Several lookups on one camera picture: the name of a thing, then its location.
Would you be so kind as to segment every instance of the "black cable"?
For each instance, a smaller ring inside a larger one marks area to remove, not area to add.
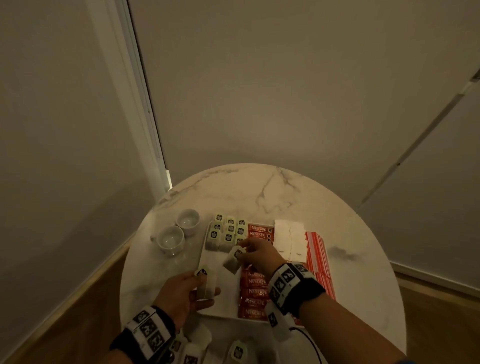
[[[303,330],[300,330],[299,328],[289,328],[290,331],[293,331],[293,330],[297,330],[297,331],[300,331],[307,339],[308,341],[310,342],[310,344],[312,344],[313,348],[315,349],[315,352],[317,353],[317,358],[318,358],[318,361],[320,362],[320,364],[322,364],[322,359],[320,359],[320,354],[318,353],[318,350],[317,350],[317,347],[315,346],[315,344],[313,343],[312,339],[310,339],[308,337],[307,334],[305,334],[303,332]]]

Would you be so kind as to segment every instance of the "round marble table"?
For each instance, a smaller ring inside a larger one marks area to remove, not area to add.
[[[180,255],[166,258],[150,236],[174,224],[176,215],[185,208],[200,213],[200,232],[187,238]],[[400,290],[385,253],[367,225],[319,183],[262,164],[230,164],[197,173],[171,189],[150,210],[133,238],[123,269],[123,325],[153,301],[168,277],[197,268],[207,224],[217,211],[264,224],[273,224],[276,218],[301,221],[307,231],[319,233],[327,248],[337,301],[406,351]],[[226,346],[232,338],[273,344],[268,325],[207,316],[202,320],[219,347],[219,342],[224,340]],[[295,362],[298,356],[308,362],[316,360],[306,340],[296,337],[289,341],[288,346],[281,344],[278,348],[282,362]]]

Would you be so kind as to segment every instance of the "white espresso cup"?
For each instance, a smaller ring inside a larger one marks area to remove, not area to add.
[[[200,226],[200,214],[196,210],[188,208],[177,215],[175,223],[181,227],[185,236],[195,235]]]
[[[152,236],[150,239],[156,242],[163,254],[167,256],[177,255],[185,245],[183,231],[175,225],[167,226],[157,236]]]

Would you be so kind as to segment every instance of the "wrist strap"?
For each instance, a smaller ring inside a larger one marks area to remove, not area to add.
[[[156,306],[146,306],[113,340],[110,350],[123,351],[134,364],[156,363],[174,338],[170,316]]]
[[[278,267],[268,283],[268,295],[283,315],[288,312],[299,317],[303,302],[325,292],[315,275],[300,262],[285,263]]]

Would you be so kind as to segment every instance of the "white wall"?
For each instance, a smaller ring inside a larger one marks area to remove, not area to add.
[[[480,290],[480,85],[360,208],[388,258]]]
[[[257,162],[352,206],[480,65],[477,0],[131,0],[172,182]]]
[[[0,4],[0,361],[154,200],[82,1]]]

